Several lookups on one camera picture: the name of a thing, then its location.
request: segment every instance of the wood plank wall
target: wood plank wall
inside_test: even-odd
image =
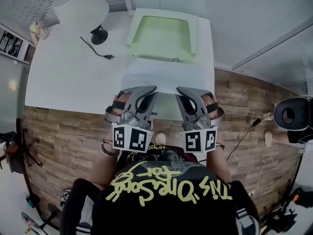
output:
[[[272,112],[274,103],[296,95],[273,84],[223,70],[215,70],[215,94],[226,112],[225,121],[219,127],[226,155],[255,119]],[[32,153],[44,166],[28,167],[27,173],[33,191],[41,199],[40,207],[48,216],[47,204],[61,209],[59,196],[63,189],[70,188],[75,179],[86,177],[110,125],[104,122],[103,115],[25,107],[22,126],[29,130],[29,141],[40,139]],[[251,190],[258,185],[266,158],[272,157],[276,164],[284,159],[279,166],[274,166],[271,160],[264,166],[253,196],[261,216],[265,208],[270,209],[281,198],[278,192],[284,192],[292,181],[300,156],[299,149],[292,146],[274,143],[272,148],[266,148],[264,132],[267,129],[277,130],[277,127],[273,121],[262,121],[251,128],[228,161],[233,179]],[[179,121],[154,121],[154,131],[164,132],[170,144],[180,145],[178,132],[181,130]]]

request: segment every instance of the sneaker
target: sneaker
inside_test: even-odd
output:
[[[264,121],[272,121],[274,119],[273,112],[267,112],[262,115],[262,120]]]
[[[163,132],[156,135],[156,143],[166,144],[166,136]]]
[[[273,141],[273,139],[272,139],[272,132],[271,131],[266,131],[265,133],[264,133],[264,139],[265,139],[265,146],[267,147],[267,148],[270,148],[271,146],[272,146],[272,141]]]

